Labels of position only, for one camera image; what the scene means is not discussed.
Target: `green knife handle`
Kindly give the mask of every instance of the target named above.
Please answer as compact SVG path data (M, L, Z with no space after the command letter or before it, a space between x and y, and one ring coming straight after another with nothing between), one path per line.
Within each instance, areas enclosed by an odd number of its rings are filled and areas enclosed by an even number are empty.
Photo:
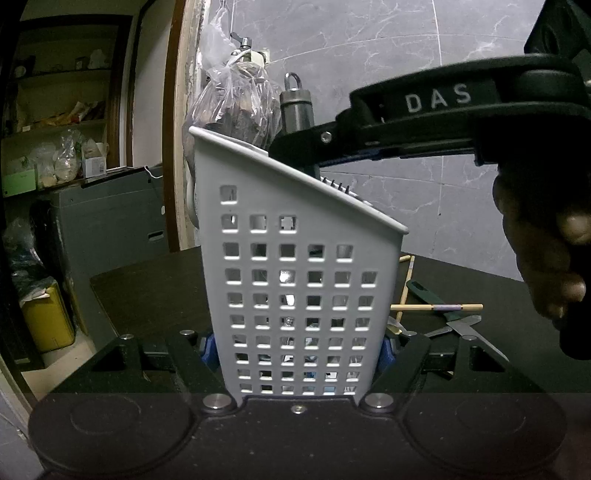
M408 291L412 293L416 298L422 300L423 302L429 305L445 305L446 303L440 299L437 295L435 295L431 290L425 288L416 280L409 280L407 281ZM457 312L448 312L444 313L443 316L446 318L448 322L452 322L454 320L459 320L462 318L462 315L458 314Z

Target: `finger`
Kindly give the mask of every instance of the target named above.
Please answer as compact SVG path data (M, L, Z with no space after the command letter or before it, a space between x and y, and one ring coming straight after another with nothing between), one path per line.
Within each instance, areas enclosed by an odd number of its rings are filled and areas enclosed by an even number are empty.
M581 276L572 272L542 272L537 265L518 261L518 268L530 289L536 311L553 320L566 315L568 304L583 300L586 286Z
M591 243L591 213L573 207L557 216L557 224L560 233L571 245Z
M519 218L519 201L500 175L495 179L492 186L492 198L495 201L496 208L504 217Z
M524 264L536 265L538 271L569 270L570 253L564 241L528 222L509 217L504 217L503 228L515 255Z

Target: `plastic bag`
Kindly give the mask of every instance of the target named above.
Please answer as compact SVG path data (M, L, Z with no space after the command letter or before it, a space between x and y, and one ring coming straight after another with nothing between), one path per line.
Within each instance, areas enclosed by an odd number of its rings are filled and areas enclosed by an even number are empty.
M29 159L37 169L37 188L44 189L57 184L56 170L53 166L53 158L56 154L56 146L53 143L37 145L29 153Z
M56 176L60 183L74 180L82 165L83 136L75 128L61 135L61 149L57 152Z
M226 35L227 17L228 10L222 6L210 24L203 27L202 64L211 81L189 109L183 125L183 146L191 170L194 147L189 134L191 126L207 128L259 148L268 148L281 128L280 87L269 80L263 67L230 57L234 47Z

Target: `yellow container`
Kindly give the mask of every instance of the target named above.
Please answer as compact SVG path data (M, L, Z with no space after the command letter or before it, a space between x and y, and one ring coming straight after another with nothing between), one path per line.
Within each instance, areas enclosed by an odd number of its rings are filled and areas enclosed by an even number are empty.
M41 353L74 343L74 329L57 283L47 288L46 293L49 297L30 300L22 306L25 322Z

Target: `cardboard box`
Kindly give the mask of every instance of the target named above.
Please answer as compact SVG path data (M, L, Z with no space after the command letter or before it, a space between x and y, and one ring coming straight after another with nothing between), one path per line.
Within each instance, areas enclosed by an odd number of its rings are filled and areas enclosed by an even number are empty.
M2 177L2 196L4 198L31 192L37 188L35 169L13 173Z
M82 174L84 178L98 177L106 173L106 158L93 157L82 161Z

